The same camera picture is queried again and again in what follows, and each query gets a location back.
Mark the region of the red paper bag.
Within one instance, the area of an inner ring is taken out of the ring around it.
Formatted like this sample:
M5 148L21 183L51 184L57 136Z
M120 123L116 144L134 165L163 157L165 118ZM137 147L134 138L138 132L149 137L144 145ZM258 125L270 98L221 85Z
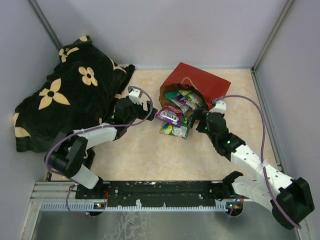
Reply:
M225 96L231 83L207 71L186 63L179 63L159 88L158 101L162 107L174 105L165 94L179 89L194 89L205 102L207 108L213 108L212 100Z

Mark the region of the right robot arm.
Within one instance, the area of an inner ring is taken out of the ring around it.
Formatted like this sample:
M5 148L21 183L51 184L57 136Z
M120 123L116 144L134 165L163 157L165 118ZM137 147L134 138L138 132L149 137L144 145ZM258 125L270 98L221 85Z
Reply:
M195 121L199 122L196 130L208 136L219 155L243 167L255 178L252 180L236 171L230 173L223 185L227 197L240 195L254 201L269 210L288 230L314 211L308 182L302 177L294 179L262 161L244 140L229 131L222 108L210 111L197 108L190 117L189 126Z

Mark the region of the green candy bag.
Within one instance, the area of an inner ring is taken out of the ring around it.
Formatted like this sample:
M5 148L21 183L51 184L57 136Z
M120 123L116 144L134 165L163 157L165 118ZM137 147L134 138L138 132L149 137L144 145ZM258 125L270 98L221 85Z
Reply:
M174 136L174 137L180 137L180 138L183 138L183 139L187 139L188 133L189 133L189 129L188 129L187 126L183 126L182 125L180 127L176 127L174 125L166 123L160 129L160 133L164 134L164 135L169 135L169 136Z

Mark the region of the purple candy bag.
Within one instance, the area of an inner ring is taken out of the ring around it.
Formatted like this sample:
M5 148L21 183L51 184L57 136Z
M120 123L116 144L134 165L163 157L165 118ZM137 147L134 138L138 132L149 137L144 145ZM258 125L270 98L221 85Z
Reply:
M177 106L166 105L155 115L155 118L179 128L182 125L183 112Z

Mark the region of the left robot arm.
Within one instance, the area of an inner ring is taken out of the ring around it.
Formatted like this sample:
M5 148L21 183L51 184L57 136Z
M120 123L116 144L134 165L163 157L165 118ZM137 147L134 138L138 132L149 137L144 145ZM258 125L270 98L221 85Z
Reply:
M157 109L153 102L135 103L129 97L121 98L115 105L114 113L100 125L72 132L59 132L53 146L45 156L45 164L59 174L86 188L91 197L97 199L103 195L103 180L88 169L84 156L88 149L121 138L129 127L152 121Z

